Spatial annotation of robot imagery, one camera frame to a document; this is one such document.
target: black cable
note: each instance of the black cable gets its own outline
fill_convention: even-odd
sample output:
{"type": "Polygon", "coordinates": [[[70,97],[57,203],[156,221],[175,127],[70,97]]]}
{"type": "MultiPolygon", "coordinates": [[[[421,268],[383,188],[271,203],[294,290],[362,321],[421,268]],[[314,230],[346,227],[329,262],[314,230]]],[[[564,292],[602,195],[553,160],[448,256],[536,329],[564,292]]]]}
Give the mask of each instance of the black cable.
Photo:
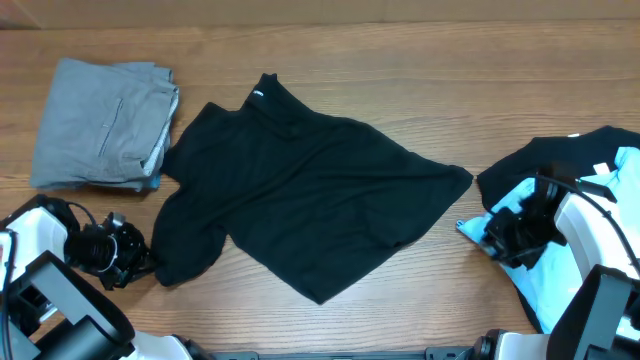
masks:
{"type": "Polygon", "coordinates": [[[87,210],[86,207],[84,207],[84,206],[82,206],[82,205],[80,205],[78,203],[75,203],[73,201],[67,201],[67,205],[77,206],[80,209],[82,209],[82,211],[84,211],[84,213],[87,214],[87,216],[89,217],[89,221],[91,221],[91,225],[93,225],[94,227],[98,226],[98,223],[96,222],[96,219],[93,217],[93,215],[91,215],[91,213],[89,212],[89,210],[87,210]]]}
{"type": "Polygon", "coordinates": [[[598,210],[602,214],[602,216],[604,216],[605,219],[607,219],[609,221],[609,223],[611,224],[613,229],[616,231],[616,234],[618,234],[618,238],[620,238],[620,242],[622,243],[622,246],[624,247],[624,250],[627,252],[627,256],[631,260],[631,265],[635,268],[636,272],[638,273],[638,276],[640,276],[640,261],[638,261],[638,258],[636,258],[636,255],[633,252],[633,248],[631,247],[631,244],[629,244],[629,240],[627,240],[627,236],[624,234],[624,231],[622,231],[622,229],[620,228],[620,225],[618,225],[618,223],[613,219],[613,217],[611,216],[611,214],[608,211],[606,211],[595,200],[593,200],[592,198],[587,196],[585,193],[580,191],[580,189],[578,189],[578,188],[576,188],[574,186],[571,186],[571,185],[569,185],[567,183],[564,183],[562,181],[559,181],[559,180],[556,180],[556,179],[553,179],[553,178],[550,178],[550,177],[547,177],[547,176],[539,175],[539,174],[535,174],[535,175],[533,175],[533,177],[536,178],[536,179],[540,179],[540,180],[546,181],[548,183],[560,186],[561,188],[580,196],[586,202],[591,204],[591,206],[596,208],[596,210],[598,210]]]}
{"type": "Polygon", "coordinates": [[[11,352],[11,336],[9,336],[9,286],[11,285],[11,277],[13,276],[13,267],[16,261],[16,241],[18,237],[15,231],[9,230],[9,237],[11,238],[11,246],[9,250],[9,259],[5,264],[7,271],[5,272],[4,282],[2,287],[2,352],[5,360],[13,360],[13,354],[11,352]]]}

